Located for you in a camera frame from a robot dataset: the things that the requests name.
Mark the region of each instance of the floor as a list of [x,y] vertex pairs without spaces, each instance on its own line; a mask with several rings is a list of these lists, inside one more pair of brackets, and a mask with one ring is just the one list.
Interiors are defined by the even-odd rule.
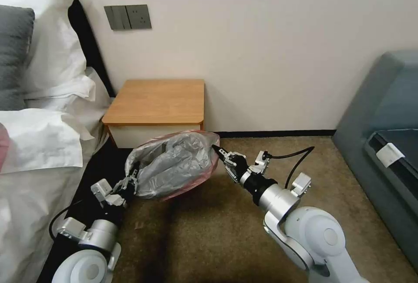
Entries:
[[[251,161],[259,150],[283,155],[314,145],[298,169],[313,180],[301,205],[326,210],[340,222],[347,250],[370,282],[418,282],[329,137],[232,138],[221,145]],[[284,185],[296,160],[273,160],[266,175]],[[188,193],[131,205],[119,232],[122,255],[113,283],[307,282],[264,232],[262,220],[250,194],[219,164],[208,181]]]

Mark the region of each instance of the wall outlet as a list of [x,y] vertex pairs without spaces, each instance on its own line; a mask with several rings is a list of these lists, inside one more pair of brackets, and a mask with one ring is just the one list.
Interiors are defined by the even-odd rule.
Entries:
[[148,6],[146,4],[126,6],[132,29],[151,28]]
[[113,30],[147,29],[151,28],[148,6],[107,6],[104,7],[110,28]]

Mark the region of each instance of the white bedsheet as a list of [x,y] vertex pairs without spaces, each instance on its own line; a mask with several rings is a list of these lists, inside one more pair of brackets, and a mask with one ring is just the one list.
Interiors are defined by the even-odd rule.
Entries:
[[[37,280],[53,244],[48,233],[49,223],[70,204],[88,161],[107,139],[100,120],[111,100],[97,73],[88,68],[86,75],[96,83],[94,94],[87,99],[71,95],[27,102],[30,108],[71,114],[94,139],[81,141],[81,168],[43,168],[0,174],[0,283]],[[2,221],[10,221],[13,226],[13,232],[10,228],[7,230],[6,240],[1,238]]]

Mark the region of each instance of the gray cloth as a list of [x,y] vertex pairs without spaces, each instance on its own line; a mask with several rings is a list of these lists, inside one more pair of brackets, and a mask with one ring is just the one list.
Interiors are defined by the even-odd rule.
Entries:
[[0,5],[0,111],[26,108],[20,81],[34,20],[32,9]]

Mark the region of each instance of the pink plastic bag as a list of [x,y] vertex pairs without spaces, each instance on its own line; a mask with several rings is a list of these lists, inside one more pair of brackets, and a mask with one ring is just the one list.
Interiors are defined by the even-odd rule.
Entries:
[[206,181],[216,169],[212,145],[219,136],[205,131],[183,131],[153,138],[132,150],[126,176],[137,179],[136,196],[169,199]]

